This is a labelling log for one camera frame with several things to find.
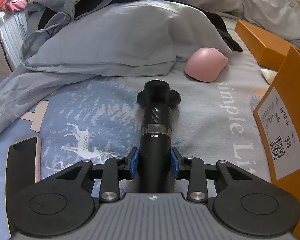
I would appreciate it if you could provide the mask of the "black cylindrical handle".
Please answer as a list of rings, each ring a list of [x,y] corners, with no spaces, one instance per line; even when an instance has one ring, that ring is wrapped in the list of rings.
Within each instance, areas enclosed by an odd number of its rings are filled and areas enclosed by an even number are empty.
[[[171,169],[171,109],[179,105],[181,97],[167,82],[151,80],[136,100],[143,110],[137,168],[140,191],[162,193]]]

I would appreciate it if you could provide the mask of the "orange cardboard box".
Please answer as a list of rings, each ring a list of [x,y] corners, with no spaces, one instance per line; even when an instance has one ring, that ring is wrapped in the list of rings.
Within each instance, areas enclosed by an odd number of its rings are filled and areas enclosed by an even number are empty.
[[[253,115],[271,182],[300,203],[300,49],[290,48]],[[300,220],[294,234],[300,239]]]

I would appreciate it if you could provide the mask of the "orange box lid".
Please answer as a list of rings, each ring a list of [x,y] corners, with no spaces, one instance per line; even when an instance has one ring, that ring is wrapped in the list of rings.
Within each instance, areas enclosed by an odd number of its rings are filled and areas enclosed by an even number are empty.
[[[237,20],[235,32],[259,65],[278,71],[283,64],[290,42],[253,24]]]

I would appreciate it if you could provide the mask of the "smartphone with pink case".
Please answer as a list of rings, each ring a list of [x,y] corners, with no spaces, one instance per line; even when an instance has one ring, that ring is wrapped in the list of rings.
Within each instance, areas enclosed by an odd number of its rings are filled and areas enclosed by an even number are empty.
[[[41,139],[32,136],[13,143],[7,152],[5,202],[40,181]]]

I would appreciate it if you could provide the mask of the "pink computer mouse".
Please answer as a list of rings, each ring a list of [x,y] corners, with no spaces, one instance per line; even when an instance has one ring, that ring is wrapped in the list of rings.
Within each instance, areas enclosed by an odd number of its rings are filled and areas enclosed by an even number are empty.
[[[189,58],[184,72],[195,80],[214,82],[228,61],[228,58],[215,48],[200,48]]]

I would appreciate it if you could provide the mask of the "grey blue pillow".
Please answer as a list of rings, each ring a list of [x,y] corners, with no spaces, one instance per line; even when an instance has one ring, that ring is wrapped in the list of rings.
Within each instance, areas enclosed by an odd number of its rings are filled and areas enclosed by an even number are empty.
[[[175,2],[141,0],[108,5],[77,20],[58,12],[27,37],[21,62],[39,72],[159,76],[200,48],[231,54],[203,12]]]

